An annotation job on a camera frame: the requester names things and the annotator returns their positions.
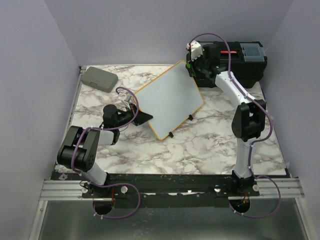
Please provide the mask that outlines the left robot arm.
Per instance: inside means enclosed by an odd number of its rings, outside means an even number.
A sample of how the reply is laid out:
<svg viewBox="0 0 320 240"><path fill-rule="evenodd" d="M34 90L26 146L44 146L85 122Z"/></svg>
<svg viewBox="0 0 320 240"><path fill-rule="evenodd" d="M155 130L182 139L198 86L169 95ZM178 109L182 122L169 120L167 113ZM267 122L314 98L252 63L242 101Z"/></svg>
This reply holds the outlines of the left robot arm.
<svg viewBox="0 0 320 240"><path fill-rule="evenodd" d="M151 114L145 113L130 103L125 110L113 104L103 108L100 127L82 128L72 125L57 153L57 163L78 173L94 187L93 191L101 198L107 197L111 185L107 182L108 173L96 163L99 145L113 146L120 137L120 129L129 124L142 125L152 120Z"/></svg>

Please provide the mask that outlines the yellow framed whiteboard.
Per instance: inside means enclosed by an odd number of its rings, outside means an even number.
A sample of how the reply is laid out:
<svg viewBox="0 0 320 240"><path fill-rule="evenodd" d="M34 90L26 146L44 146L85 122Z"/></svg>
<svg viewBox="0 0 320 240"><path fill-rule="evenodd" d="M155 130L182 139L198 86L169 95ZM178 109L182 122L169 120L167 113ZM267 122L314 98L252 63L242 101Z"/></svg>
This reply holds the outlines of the yellow framed whiteboard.
<svg viewBox="0 0 320 240"><path fill-rule="evenodd" d="M161 141L172 137L173 131L204 105L204 99L184 60L142 86L135 96L139 110L153 116L148 124Z"/></svg>

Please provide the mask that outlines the green whiteboard eraser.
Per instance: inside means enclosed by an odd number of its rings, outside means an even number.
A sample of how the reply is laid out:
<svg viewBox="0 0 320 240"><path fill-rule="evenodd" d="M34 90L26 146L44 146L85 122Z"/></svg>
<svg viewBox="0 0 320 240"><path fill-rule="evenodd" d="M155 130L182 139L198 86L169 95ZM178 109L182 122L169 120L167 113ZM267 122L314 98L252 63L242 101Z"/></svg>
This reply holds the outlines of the green whiteboard eraser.
<svg viewBox="0 0 320 240"><path fill-rule="evenodd" d="M191 65L190 65L189 63L186 63L186 64L185 64L185 67L186 67L186 69L187 69L187 71L188 71L189 76L192 77Z"/></svg>

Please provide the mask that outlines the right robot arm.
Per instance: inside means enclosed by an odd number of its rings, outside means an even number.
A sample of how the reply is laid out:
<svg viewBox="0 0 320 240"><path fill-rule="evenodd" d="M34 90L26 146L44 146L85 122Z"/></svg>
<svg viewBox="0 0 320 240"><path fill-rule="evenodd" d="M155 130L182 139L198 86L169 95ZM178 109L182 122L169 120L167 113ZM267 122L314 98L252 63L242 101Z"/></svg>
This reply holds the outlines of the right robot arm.
<svg viewBox="0 0 320 240"><path fill-rule="evenodd" d="M253 181L252 143L265 129L266 103L247 92L259 82L267 66L267 56L260 42L221 42L193 40L186 47L186 69L200 88L219 88L235 108L231 130L237 139L235 179L230 191L241 196Z"/></svg>

